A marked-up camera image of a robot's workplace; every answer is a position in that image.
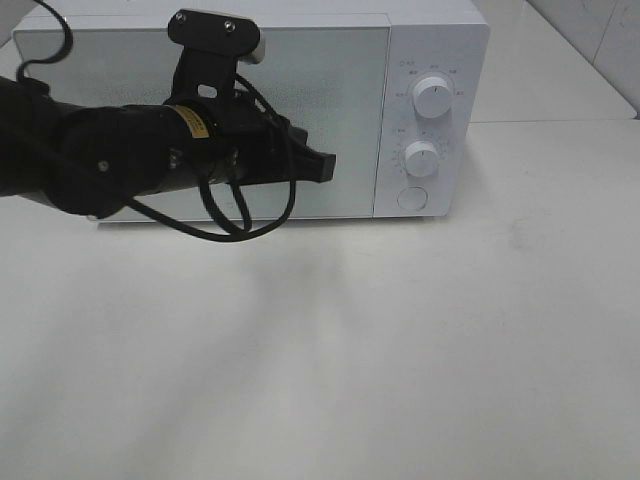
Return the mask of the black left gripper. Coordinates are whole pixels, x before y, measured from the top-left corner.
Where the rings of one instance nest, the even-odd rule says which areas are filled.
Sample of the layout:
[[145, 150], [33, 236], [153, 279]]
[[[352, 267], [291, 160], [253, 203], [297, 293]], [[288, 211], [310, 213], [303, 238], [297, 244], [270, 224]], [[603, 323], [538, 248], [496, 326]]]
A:
[[173, 75], [169, 106], [192, 137], [209, 144], [209, 162], [241, 185], [291, 182], [295, 171], [299, 181], [330, 182], [336, 154], [309, 146], [309, 133], [275, 113], [237, 64], [233, 56], [185, 49]]

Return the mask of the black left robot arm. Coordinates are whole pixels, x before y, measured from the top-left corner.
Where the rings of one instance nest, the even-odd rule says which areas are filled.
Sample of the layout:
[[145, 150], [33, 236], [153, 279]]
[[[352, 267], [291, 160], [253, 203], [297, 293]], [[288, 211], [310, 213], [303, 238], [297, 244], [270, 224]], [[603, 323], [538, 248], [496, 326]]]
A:
[[244, 233], [246, 186], [332, 179], [336, 158], [309, 147], [237, 72], [238, 56], [185, 48], [160, 105], [86, 107], [52, 98], [18, 69], [1, 82], [1, 193], [66, 213], [150, 216], [142, 196], [194, 188], [209, 217]]

